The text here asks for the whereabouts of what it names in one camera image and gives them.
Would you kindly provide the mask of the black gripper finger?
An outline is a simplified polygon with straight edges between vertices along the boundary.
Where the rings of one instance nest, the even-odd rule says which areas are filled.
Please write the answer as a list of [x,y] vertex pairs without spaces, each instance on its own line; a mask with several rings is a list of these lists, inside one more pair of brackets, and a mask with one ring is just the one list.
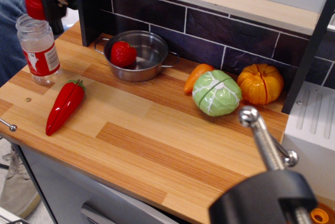
[[53,23],[66,15],[68,0],[42,0],[46,21]]

